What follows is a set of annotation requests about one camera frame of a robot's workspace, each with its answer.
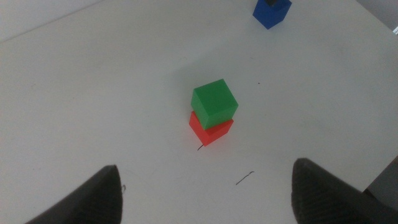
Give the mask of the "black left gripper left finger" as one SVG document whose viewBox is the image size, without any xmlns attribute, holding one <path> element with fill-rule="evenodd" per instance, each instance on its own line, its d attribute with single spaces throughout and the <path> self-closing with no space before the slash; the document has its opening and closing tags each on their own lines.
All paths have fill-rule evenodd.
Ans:
<svg viewBox="0 0 398 224">
<path fill-rule="evenodd" d="M 117 166 L 109 165 L 29 223 L 112 224 L 121 223 L 122 214 L 121 178 Z"/>
</svg>

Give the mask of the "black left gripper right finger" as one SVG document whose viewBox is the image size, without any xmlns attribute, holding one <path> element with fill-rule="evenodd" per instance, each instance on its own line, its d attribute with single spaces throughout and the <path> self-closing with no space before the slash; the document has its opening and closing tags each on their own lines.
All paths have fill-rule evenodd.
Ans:
<svg viewBox="0 0 398 224">
<path fill-rule="evenodd" d="M 383 205 L 307 158 L 294 162 L 292 210 L 297 223 L 397 224 L 397 211 Z"/>
</svg>

